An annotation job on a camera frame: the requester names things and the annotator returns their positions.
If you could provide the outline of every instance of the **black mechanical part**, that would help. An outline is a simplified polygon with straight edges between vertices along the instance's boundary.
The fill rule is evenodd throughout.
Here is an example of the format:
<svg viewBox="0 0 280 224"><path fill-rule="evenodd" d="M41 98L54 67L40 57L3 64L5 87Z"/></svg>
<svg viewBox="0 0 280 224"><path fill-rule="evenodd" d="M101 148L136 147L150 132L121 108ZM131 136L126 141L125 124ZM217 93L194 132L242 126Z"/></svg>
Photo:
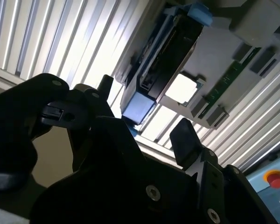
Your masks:
<svg viewBox="0 0 280 224"><path fill-rule="evenodd" d="M55 125L68 130L74 173L41 194L36 191L40 196L35 203L30 200L34 205L27 217L32 224L134 222L135 217L158 223L277 223L238 169L218 165L188 120L182 119L170 135L183 170L142 154L106 101L108 79L98 90L78 92L53 75L40 74L0 95L5 100L0 109L7 115L3 120L0 113L0 175L9 180L2 182L0 176L2 201L7 203L6 195L24 185L36 163L31 140ZM34 91L37 86L50 94L42 98ZM9 102L15 93L19 101L12 105L25 109L15 108L17 114L8 110L14 109ZM87 116L81 115L84 122L71 116L64 121L64 112Z"/></svg>
<svg viewBox="0 0 280 224"><path fill-rule="evenodd" d="M203 25L188 17L181 9L173 23L174 26L159 54L145 77L141 79L142 91L154 99L159 97L172 80L187 54L192 51L203 29Z"/></svg>
<svg viewBox="0 0 280 224"><path fill-rule="evenodd" d="M0 191L26 182L37 161L27 130L48 103L68 90L60 78L42 74L0 94Z"/></svg>
<svg viewBox="0 0 280 224"><path fill-rule="evenodd" d="M189 120L183 118L170 139L177 163L183 166L186 174L196 178L197 209L206 223L207 220L231 224L277 223L236 167L218 165L216 154L201 145Z"/></svg>

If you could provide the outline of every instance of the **emergency stop button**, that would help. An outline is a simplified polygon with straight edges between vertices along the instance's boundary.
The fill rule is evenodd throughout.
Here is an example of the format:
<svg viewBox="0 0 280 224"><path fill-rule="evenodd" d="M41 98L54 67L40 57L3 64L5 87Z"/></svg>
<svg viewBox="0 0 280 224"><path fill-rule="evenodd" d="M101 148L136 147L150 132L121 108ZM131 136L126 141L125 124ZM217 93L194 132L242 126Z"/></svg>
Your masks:
<svg viewBox="0 0 280 224"><path fill-rule="evenodd" d="M271 170L268 171L264 175L264 179L266 182L270 184L272 188L280 188L280 171L279 170Z"/></svg>

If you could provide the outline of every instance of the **red button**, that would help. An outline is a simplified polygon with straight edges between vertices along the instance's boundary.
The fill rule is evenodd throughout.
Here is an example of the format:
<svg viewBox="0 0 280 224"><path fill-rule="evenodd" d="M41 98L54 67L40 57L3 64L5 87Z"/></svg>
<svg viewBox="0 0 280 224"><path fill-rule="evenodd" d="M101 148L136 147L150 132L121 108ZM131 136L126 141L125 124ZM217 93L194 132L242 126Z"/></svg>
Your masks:
<svg viewBox="0 0 280 224"><path fill-rule="evenodd" d="M267 181L272 188L280 188L280 174L270 174L267 176Z"/></svg>

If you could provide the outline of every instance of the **corrugated metal wall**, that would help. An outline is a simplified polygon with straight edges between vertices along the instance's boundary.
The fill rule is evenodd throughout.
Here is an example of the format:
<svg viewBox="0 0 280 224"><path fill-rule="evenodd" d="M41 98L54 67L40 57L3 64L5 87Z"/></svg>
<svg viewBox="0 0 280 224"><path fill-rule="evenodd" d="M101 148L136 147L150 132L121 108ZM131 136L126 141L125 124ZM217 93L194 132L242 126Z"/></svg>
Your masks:
<svg viewBox="0 0 280 224"><path fill-rule="evenodd" d="M10 88L42 72L71 87L97 87L112 74L149 0L0 0L0 87ZM120 117L122 85L108 99ZM169 133L182 116L158 106L136 137L140 148L174 164ZM218 130L194 124L221 164L245 169L280 147L280 64L263 79Z"/></svg>

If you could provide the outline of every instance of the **green circuit board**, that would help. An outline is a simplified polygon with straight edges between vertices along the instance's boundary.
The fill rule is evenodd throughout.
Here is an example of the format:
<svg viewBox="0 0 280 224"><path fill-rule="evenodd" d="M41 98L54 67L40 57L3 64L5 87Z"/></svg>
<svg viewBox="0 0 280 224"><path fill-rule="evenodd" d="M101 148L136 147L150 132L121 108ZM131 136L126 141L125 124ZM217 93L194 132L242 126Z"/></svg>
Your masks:
<svg viewBox="0 0 280 224"><path fill-rule="evenodd" d="M245 69L245 67L250 63L250 61L257 55L261 48L255 48L250 55L243 61L239 63L234 61L227 71L222 75L220 80L216 83L213 89L205 97L206 101L209 103L204 111L198 116L202 119L209 109L217 102L217 100L222 96L222 94L228 89L228 87L234 82L234 80L239 76L239 74Z"/></svg>

